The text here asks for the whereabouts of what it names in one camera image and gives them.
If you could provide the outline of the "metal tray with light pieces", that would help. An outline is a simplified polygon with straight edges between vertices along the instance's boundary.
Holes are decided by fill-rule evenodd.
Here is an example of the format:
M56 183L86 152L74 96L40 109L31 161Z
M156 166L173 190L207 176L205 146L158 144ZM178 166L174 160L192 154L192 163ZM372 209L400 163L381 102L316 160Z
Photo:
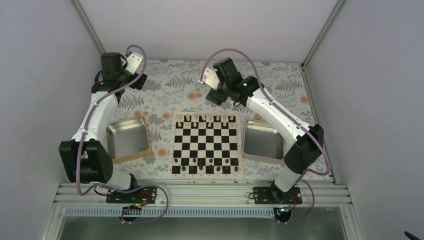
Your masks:
M268 122L246 122L241 151L245 160L279 165L283 162L284 147L284 138Z

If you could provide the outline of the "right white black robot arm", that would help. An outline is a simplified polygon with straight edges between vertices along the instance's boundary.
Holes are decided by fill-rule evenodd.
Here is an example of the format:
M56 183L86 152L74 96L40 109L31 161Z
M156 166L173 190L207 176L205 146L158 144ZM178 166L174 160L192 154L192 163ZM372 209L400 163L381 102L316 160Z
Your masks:
M275 100L259 76L243 77L231 58L204 66L199 81L210 87L206 99L220 106L227 99L261 115L283 137L288 151L281 173L270 185L271 198L278 204L290 197L290 190L308 168L324 155L324 130L319 124L300 120Z

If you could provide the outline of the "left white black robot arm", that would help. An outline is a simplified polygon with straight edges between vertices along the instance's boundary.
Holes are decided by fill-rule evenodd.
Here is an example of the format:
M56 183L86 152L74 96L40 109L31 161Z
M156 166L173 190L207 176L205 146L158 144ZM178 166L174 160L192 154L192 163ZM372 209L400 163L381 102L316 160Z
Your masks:
M143 55L127 51L101 55L101 70L91 87L87 113L71 140L62 141L58 151L68 180L93 187L119 189L119 196L131 203L139 197L135 178L115 170L113 160L103 146L106 129L127 87L140 90L147 79Z

